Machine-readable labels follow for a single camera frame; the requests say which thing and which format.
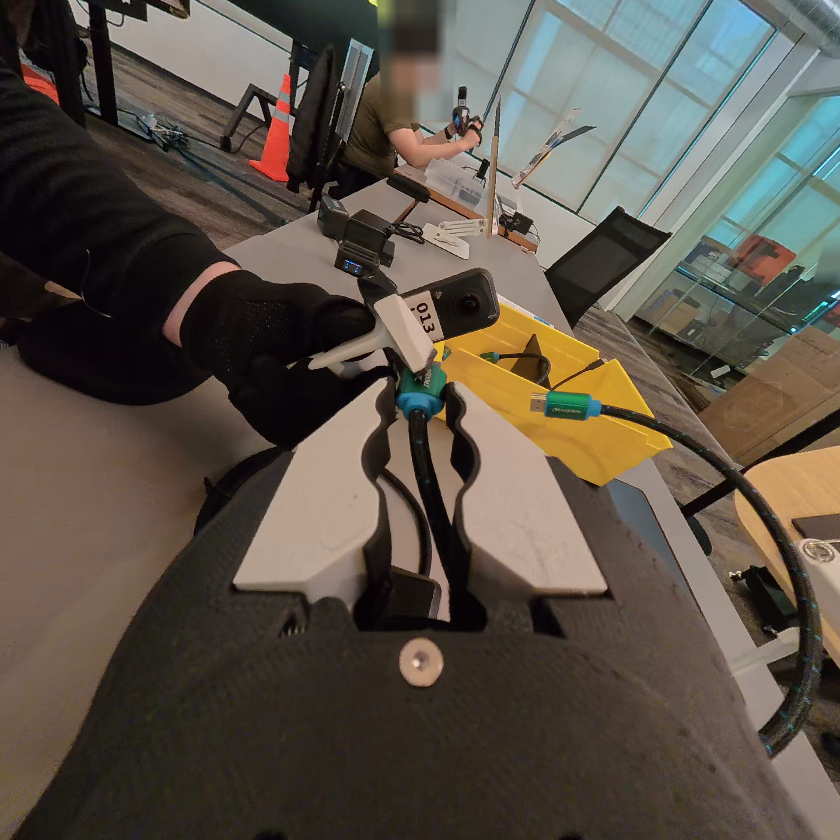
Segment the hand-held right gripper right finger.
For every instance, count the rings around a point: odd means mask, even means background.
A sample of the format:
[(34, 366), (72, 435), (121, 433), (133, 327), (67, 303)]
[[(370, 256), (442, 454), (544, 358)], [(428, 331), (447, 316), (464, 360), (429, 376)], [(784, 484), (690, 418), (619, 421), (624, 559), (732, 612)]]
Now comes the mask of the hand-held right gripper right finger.
[(448, 385), (455, 546), (466, 590), (484, 607), (547, 596), (600, 596), (606, 579), (552, 459), (459, 382)]

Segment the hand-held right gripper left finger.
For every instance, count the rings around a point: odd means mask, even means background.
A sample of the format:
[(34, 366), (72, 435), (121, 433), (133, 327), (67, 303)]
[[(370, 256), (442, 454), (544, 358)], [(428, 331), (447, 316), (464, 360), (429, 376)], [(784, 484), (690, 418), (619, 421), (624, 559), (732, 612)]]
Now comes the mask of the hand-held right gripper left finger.
[(379, 379), (303, 440), (234, 576), (243, 592), (386, 608), (392, 538), (378, 479), (391, 453), (393, 379)]

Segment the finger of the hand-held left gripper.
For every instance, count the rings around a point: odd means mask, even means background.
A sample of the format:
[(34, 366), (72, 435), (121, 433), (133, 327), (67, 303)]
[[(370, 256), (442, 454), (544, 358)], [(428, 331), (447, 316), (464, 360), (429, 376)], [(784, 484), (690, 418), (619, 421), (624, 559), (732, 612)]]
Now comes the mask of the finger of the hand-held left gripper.
[(432, 340), (417, 321), (405, 300), (398, 295), (373, 304), (374, 337), (377, 350), (392, 350), (415, 375), (424, 374), (435, 358)]

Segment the yellow plastic bin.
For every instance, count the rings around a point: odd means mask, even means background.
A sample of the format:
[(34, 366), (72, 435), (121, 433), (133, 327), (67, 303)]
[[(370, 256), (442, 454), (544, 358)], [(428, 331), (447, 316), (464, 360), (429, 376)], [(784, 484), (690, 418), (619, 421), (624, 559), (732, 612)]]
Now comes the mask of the yellow plastic bin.
[[(491, 364), (480, 354), (522, 352), (535, 332), (500, 329), (497, 324), (436, 344), (436, 361), (451, 382), (466, 385), (546, 455), (558, 458), (583, 480), (603, 486), (672, 447), (660, 433), (609, 416), (580, 422), (531, 412), (532, 394), (547, 389), (510, 373), (511, 360)], [(552, 365), (552, 385), (563, 382), (558, 393), (588, 394), (606, 405), (653, 415), (618, 360), (584, 372), (600, 358), (599, 350), (573, 336), (538, 336)]]

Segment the black HDMI switch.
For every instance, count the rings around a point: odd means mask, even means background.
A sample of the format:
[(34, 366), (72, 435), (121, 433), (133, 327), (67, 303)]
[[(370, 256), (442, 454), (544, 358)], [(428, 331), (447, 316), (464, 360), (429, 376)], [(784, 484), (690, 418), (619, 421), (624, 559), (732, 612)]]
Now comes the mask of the black HDMI switch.
[[(217, 480), (203, 479), (205, 501), (195, 520), (194, 533), (204, 528), (233, 499), (252, 476), (271, 465), (284, 451), (278, 447), (261, 450), (234, 465)], [(436, 619), (441, 589), (431, 576), (432, 533), (424, 511), (414, 494), (389, 469), (381, 473), (381, 481), (390, 487), (411, 512), (419, 547), (418, 571), (392, 567), (393, 591), (388, 617)]]

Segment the person's left forearm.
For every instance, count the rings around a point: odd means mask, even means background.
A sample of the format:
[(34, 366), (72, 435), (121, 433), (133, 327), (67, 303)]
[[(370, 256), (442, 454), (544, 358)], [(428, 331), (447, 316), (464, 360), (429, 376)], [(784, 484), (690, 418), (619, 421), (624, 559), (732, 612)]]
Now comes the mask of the person's left forearm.
[(2, 252), (95, 312), (197, 354), (221, 333), (220, 277), (236, 265), (5, 63), (1, 83)]

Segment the person's left hand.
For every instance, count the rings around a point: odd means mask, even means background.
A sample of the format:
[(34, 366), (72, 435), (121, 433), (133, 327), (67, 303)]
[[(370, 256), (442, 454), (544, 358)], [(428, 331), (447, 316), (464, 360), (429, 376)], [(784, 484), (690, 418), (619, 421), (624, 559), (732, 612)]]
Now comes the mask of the person's left hand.
[(179, 339), (211, 372), (255, 431), (290, 449), (379, 380), (387, 366), (342, 379), (309, 359), (363, 337), (375, 325), (361, 302), (308, 284), (269, 283), (237, 270), (211, 280), (185, 311)]

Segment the small white stand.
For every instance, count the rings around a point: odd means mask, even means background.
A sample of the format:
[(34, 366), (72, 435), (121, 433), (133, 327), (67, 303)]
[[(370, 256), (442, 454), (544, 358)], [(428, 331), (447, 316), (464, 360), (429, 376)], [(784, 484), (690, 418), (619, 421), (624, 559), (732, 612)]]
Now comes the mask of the small white stand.
[(486, 237), (489, 225), (484, 217), (460, 218), (438, 225), (425, 224), (422, 228), (423, 240), (444, 250), (459, 259), (469, 258), (467, 238)]

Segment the wooden edged desk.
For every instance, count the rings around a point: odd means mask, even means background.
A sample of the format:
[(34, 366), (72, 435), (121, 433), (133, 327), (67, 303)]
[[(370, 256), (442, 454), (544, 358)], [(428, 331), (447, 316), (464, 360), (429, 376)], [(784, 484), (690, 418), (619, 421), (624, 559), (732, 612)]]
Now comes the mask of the wooden edged desk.
[[(410, 169), (411, 168), (408, 167), (408, 166), (398, 167), (397, 169), (395, 169), (395, 172), (403, 173), (403, 174), (405, 174), (409, 177), (412, 177), (414, 180), (425, 184), (424, 182), (422, 182), (420, 180), (421, 176), (420, 175), (415, 175), (413, 173), (411, 174), (409, 172)], [(437, 204), (441, 205), (442, 207), (447, 208), (447, 210), (449, 210), (451, 212), (454, 212), (459, 217), (463, 217), (463, 218), (479, 218), (480, 217), (480, 215), (478, 214), (478, 212), (476, 210), (471, 209), (471, 208), (467, 207), (466, 205), (464, 205), (462, 203), (459, 203), (454, 198), (452, 198), (450, 196), (446, 196), (446, 195), (442, 194), (441, 192), (439, 192), (439, 191), (437, 191), (433, 188), (428, 187), (428, 189), (430, 190), (430, 193), (431, 193), (431, 196), (430, 196), (430, 201), (431, 202), (437, 203)], [(506, 238), (506, 239), (511, 241), (513, 244), (519, 246), (520, 248), (526, 249), (527, 251), (533, 253), (534, 255), (537, 254), (538, 244), (531, 241), (527, 237), (522, 237), (522, 236), (518, 236), (518, 235), (515, 235), (515, 234), (511, 234), (509, 236), (509, 238)]]

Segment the black battery charger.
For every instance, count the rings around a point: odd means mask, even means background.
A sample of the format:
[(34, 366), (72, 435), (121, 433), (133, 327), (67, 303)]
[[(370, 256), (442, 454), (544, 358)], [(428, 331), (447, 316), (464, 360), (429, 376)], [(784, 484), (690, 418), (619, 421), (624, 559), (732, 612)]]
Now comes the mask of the black battery charger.
[(389, 268), (395, 256), (393, 225), (370, 211), (360, 210), (346, 223), (334, 267), (358, 279), (372, 278)]

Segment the clear plastic box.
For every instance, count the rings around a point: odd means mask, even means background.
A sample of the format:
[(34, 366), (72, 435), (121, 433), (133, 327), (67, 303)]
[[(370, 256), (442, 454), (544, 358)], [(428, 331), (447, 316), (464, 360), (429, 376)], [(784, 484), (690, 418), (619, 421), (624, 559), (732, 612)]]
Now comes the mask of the clear plastic box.
[(431, 161), (425, 169), (425, 179), (430, 191), (447, 196), (471, 209), (477, 209), (485, 202), (486, 187), (476, 178), (476, 173), (451, 161)]

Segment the thin wooden board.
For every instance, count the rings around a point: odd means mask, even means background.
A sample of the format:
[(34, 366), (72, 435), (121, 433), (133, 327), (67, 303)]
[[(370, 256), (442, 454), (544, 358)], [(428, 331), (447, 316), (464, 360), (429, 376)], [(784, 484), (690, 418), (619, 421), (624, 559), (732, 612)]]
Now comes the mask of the thin wooden board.
[(486, 188), (486, 238), (491, 239), (497, 230), (496, 198), (497, 169), (501, 127), (501, 99), (498, 99), (490, 144), (490, 168)]

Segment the small black box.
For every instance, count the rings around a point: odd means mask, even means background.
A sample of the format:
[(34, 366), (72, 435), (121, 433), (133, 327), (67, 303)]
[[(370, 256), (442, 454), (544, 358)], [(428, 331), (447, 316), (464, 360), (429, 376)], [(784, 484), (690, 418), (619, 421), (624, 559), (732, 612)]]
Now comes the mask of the small black box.
[(340, 200), (329, 194), (321, 195), (318, 202), (317, 225), (324, 237), (340, 242), (349, 219), (349, 213)]

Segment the tilted board stand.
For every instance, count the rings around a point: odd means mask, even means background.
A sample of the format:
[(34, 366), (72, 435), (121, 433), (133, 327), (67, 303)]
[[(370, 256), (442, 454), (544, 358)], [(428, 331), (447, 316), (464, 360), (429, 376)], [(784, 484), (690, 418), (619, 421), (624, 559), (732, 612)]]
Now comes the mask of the tilted board stand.
[(548, 160), (551, 153), (559, 149), (561, 145), (595, 130), (596, 126), (588, 123), (577, 127), (573, 126), (580, 114), (581, 108), (577, 107), (570, 110), (562, 118), (551, 135), (543, 142), (538, 152), (511, 178), (511, 187), (514, 191), (517, 191)]

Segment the orange traffic cone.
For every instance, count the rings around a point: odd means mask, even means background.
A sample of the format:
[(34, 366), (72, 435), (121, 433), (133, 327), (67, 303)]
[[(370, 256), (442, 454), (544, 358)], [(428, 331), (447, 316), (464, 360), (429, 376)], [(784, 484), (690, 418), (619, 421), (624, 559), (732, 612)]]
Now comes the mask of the orange traffic cone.
[(274, 182), (288, 183), (287, 163), (290, 151), (290, 95), (291, 79), (283, 77), (280, 94), (270, 114), (265, 147), (259, 161), (249, 165)]

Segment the orange black machine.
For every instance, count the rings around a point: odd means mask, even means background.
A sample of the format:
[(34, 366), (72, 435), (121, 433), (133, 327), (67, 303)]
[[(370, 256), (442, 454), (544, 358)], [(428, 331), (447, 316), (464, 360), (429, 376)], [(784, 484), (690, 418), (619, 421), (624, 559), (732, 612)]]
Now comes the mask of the orange black machine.
[(795, 258), (794, 251), (777, 241), (751, 234), (733, 250), (731, 266), (765, 287)]

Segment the silver ventilation duct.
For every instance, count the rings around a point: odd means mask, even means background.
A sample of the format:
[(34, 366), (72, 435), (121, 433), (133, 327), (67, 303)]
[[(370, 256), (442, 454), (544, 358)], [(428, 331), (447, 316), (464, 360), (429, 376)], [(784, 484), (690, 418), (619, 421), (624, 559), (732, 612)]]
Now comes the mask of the silver ventilation duct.
[(838, 1), (745, 1), (775, 23), (790, 22), (826, 51), (838, 49)]

